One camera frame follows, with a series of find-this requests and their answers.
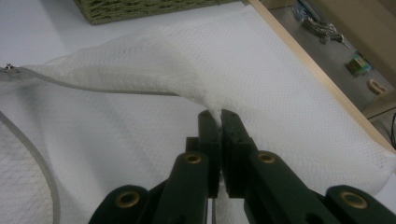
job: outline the green basket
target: green basket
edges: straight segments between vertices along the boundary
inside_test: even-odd
[[[235,0],[75,0],[85,19],[92,25],[111,21],[209,7]]]

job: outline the gray floor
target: gray floor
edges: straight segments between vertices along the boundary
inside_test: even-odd
[[[351,49],[336,41],[321,44],[318,37],[301,26],[301,21],[294,19],[291,7],[272,9],[271,13],[360,111],[376,97],[367,87],[369,79],[375,79],[388,90],[394,89],[375,69],[358,77],[349,73],[344,63],[351,59],[356,50],[348,41]],[[373,123],[389,141],[391,119],[392,116],[388,116]]]

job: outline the wire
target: wire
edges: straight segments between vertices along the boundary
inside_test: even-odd
[[[393,114],[392,126],[390,128],[390,141],[392,143],[393,148],[396,150],[396,139],[395,139],[395,131],[394,131],[395,120],[396,120],[396,113]]]

